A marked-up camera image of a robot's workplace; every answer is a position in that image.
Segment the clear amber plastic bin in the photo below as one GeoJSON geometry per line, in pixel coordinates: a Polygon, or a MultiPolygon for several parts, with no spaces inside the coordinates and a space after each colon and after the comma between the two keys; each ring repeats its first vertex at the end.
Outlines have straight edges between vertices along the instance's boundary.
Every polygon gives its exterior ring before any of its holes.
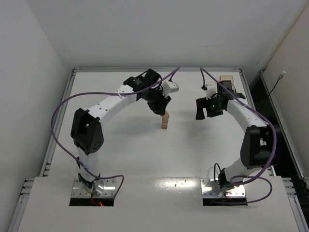
{"type": "Polygon", "coordinates": [[[232,75],[220,75],[219,82],[231,92],[236,93],[236,88],[234,86],[234,79],[232,75]]]}

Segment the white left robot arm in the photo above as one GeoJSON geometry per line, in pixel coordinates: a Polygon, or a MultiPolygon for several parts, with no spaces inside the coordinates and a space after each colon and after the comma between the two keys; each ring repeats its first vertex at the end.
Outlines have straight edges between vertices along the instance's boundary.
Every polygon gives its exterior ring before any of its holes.
{"type": "Polygon", "coordinates": [[[171,101],[170,94],[179,86],[172,80],[160,83],[161,75],[148,69],[136,77],[130,77],[111,96],[100,103],[74,113],[70,136],[77,147],[80,172],[79,180],[92,190],[98,180],[98,151],[104,143],[103,128],[117,113],[128,105],[143,99],[156,115],[167,114],[166,107],[171,101]]]}

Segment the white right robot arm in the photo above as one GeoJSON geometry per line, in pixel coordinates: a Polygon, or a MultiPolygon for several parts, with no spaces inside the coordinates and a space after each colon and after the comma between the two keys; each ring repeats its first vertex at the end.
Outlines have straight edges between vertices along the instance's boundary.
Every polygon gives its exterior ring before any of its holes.
{"type": "Polygon", "coordinates": [[[256,180],[271,165],[279,162],[281,130],[267,122],[260,113],[245,104],[246,97],[233,88],[232,81],[218,81],[216,85],[203,85],[206,96],[196,99],[196,120],[216,117],[228,112],[244,131],[240,158],[223,168],[217,184],[222,188],[231,184],[244,184],[256,180]]]}

